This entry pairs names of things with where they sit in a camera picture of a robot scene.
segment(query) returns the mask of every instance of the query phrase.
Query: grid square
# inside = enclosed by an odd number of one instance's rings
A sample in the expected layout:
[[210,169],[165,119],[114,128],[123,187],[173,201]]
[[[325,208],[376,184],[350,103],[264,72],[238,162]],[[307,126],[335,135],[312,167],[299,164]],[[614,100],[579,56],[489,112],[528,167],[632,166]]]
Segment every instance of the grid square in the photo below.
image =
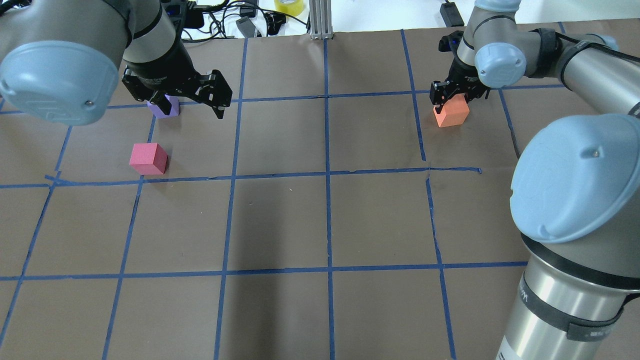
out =
[[169,154],[169,177],[229,176],[233,169],[236,145],[237,104],[218,119],[206,105],[183,105],[180,115],[156,120],[152,141]]
[[418,95],[427,163],[432,167],[513,167],[518,161],[497,93],[469,103],[460,126],[438,127],[428,94]]
[[236,181],[228,268],[326,266],[324,176]]
[[222,269],[230,181],[144,184],[127,272]]
[[324,172],[324,101],[243,104],[237,173]]
[[458,359],[495,358],[523,271],[523,266],[445,270]]
[[213,359],[220,277],[124,279],[109,360]]
[[329,359],[327,274],[227,278],[220,359]]
[[0,323],[4,325],[17,281],[0,281]]
[[213,69],[220,70],[222,76],[231,86],[232,98],[238,98],[244,39],[214,40],[199,44],[184,44],[184,46],[191,56],[196,71],[204,75]]
[[136,185],[56,188],[27,274],[117,274]]
[[134,143],[147,142],[153,114],[144,108],[107,109],[102,119],[71,131],[60,169],[71,181],[126,181]]
[[585,34],[596,33],[609,35],[616,39],[620,51],[623,53],[640,56],[640,20],[636,19],[616,19],[616,20],[596,20],[596,21],[570,21],[563,22],[566,33]]
[[453,62],[453,54],[438,51],[438,43],[443,36],[464,29],[435,28],[404,31],[416,90],[429,90],[432,81],[444,81],[447,78]]
[[333,265],[436,263],[427,176],[331,176]]
[[248,39],[243,91],[245,99],[324,94],[323,42],[309,35]]
[[0,276],[19,276],[48,188],[0,189]]
[[327,57],[331,94],[411,90],[400,31],[337,33]]
[[334,272],[336,360],[450,359],[438,270]]
[[331,170],[426,165],[411,95],[331,99],[329,113]]
[[115,279],[26,281],[0,357],[100,359],[117,284]]
[[56,169],[67,129],[31,115],[0,114],[0,184],[44,183]]
[[538,131],[557,119],[570,115],[598,115],[576,93],[565,88],[505,90],[504,101],[521,152]]
[[431,173],[433,217],[444,263],[526,261],[509,210],[513,168]]

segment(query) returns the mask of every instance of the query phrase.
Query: black device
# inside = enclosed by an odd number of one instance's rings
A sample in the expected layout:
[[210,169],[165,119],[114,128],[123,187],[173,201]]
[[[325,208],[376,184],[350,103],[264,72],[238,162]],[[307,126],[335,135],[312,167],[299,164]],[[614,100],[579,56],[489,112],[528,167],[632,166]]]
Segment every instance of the black device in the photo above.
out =
[[255,25],[253,25],[253,23],[251,22],[251,19],[246,16],[237,19],[236,25],[238,27],[238,30],[240,30],[242,35],[244,35],[244,37],[246,38],[259,38],[262,36],[260,30],[258,30],[258,28],[256,28]]
[[244,0],[248,6],[240,6],[240,16],[255,17],[258,7],[258,0]]
[[458,11],[458,7],[456,3],[446,2],[440,5],[440,15],[442,15],[442,20],[447,25],[448,28],[454,26],[464,26],[465,22],[462,20],[460,16],[460,12]]

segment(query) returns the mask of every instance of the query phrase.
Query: black cable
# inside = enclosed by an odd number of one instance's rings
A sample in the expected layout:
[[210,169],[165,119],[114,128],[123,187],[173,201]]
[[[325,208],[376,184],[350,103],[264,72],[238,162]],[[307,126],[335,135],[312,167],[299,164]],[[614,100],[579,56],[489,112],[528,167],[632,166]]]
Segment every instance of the black cable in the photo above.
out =
[[0,16],[6,13],[10,8],[20,4],[22,0],[8,0],[5,3],[0,4]]
[[[189,39],[182,39],[183,42],[185,43],[198,43],[198,42],[205,42],[208,40],[212,40],[214,38],[229,38],[227,36],[227,29],[225,27],[225,20],[231,16],[240,16],[239,13],[227,13],[228,10],[230,9],[235,9],[235,8],[240,8],[242,6],[245,7],[250,7],[250,8],[254,8],[256,10],[259,10],[262,13],[262,17],[264,18],[264,21],[267,22],[267,14],[269,13],[275,13],[275,14],[280,14],[280,15],[284,15],[286,17],[290,17],[292,19],[294,19],[295,21],[298,21],[300,24],[305,25],[305,27],[307,28],[307,33],[310,31],[309,28],[309,24],[310,21],[308,20],[307,22],[304,22],[302,20],[300,20],[299,18],[289,15],[288,13],[283,13],[283,12],[279,12],[276,10],[269,10],[269,9],[264,9],[261,8],[255,4],[251,4],[251,3],[246,3],[243,0],[235,0],[235,1],[224,1],[222,2],[220,5],[216,5],[216,6],[208,6],[206,8],[204,8],[203,13],[206,13],[210,16],[211,18],[211,24],[209,25],[209,31],[203,31],[201,29],[198,29],[201,33],[204,34],[210,34],[210,36],[208,38],[202,38],[202,39],[192,39],[191,36],[189,36]],[[222,19],[218,20],[216,18],[215,13],[218,12],[222,12]]]
[[[561,38],[563,40],[569,41],[571,43],[578,44],[580,42],[580,40],[574,39],[572,37],[568,37],[568,36],[566,36],[564,34],[560,34],[560,33],[556,33],[556,34],[557,34],[558,38]],[[593,49],[599,50],[599,51],[601,51],[601,52],[603,52],[605,54],[611,55],[611,56],[619,58],[619,59],[640,63],[640,58],[638,58],[637,56],[633,56],[633,55],[621,53],[619,51],[615,51],[614,49],[611,49],[610,47],[608,47],[606,45],[603,45],[603,44],[599,44],[597,42],[590,43],[589,47],[592,47]]]

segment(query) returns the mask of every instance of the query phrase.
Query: cable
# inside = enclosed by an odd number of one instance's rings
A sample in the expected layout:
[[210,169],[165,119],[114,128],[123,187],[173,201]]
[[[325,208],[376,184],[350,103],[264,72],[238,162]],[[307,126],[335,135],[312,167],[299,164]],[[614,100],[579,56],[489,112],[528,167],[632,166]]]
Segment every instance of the cable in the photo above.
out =
[[[197,42],[205,42],[208,40],[212,40],[214,38],[229,38],[227,36],[227,29],[225,27],[225,20],[227,20],[229,17],[231,16],[240,16],[238,13],[227,13],[229,10],[232,9],[236,9],[236,8],[240,8],[241,6],[245,6],[245,7],[251,7],[254,8],[256,10],[260,10],[260,12],[262,13],[262,17],[264,18],[265,22],[267,22],[267,14],[270,13],[274,13],[274,14],[280,14],[280,15],[284,15],[286,17],[290,17],[292,19],[294,19],[295,21],[299,22],[300,24],[305,25],[306,29],[307,29],[307,33],[309,32],[309,24],[310,22],[304,22],[302,20],[300,20],[299,18],[289,15],[288,13],[283,13],[283,12],[279,12],[276,10],[269,10],[269,9],[264,9],[261,8],[257,5],[251,4],[251,3],[246,3],[242,0],[235,0],[235,1],[224,1],[222,2],[220,5],[216,5],[216,6],[202,6],[199,7],[199,9],[203,12],[206,13],[207,15],[209,15],[209,17],[211,18],[211,24],[209,25],[209,31],[204,31],[201,29],[198,29],[199,32],[204,33],[204,34],[210,34],[210,37],[208,38],[202,38],[202,39],[192,39],[191,37],[189,39],[185,39],[183,38],[182,41],[185,43],[197,43]],[[218,20],[216,18],[216,13],[222,12],[222,19]]]
[[[556,34],[557,34],[558,38],[561,38],[563,40],[569,41],[571,43],[578,44],[580,42],[580,40],[574,39],[572,37],[568,37],[568,36],[566,36],[564,34],[560,34],[560,33],[556,33]],[[597,42],[590,43],[589,47],[592,47],[593,49],[599,50],[599,51],[601,51],[601,52],[603,52],[605,54],[611,55],[611,56],[619,58],[619,59],[640,63],[640,58],[638,58],[637,56],[633,56],[633,55],[621,53],[619,51],[615,51],[614,49],[611,49],[610,47],[608,47],[606,45],[603,45],[603,44],[598,44]]]

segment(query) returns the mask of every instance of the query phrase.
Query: yellow tape roll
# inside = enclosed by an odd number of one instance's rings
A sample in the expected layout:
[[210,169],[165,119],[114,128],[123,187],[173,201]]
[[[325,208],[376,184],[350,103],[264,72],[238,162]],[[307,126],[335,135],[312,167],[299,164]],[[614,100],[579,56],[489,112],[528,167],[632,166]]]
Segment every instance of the yellow tape roll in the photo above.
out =
[[277,11],[291,16],[298,16],[305,9],[305,3],[302,0],[275,0],[274,3]]

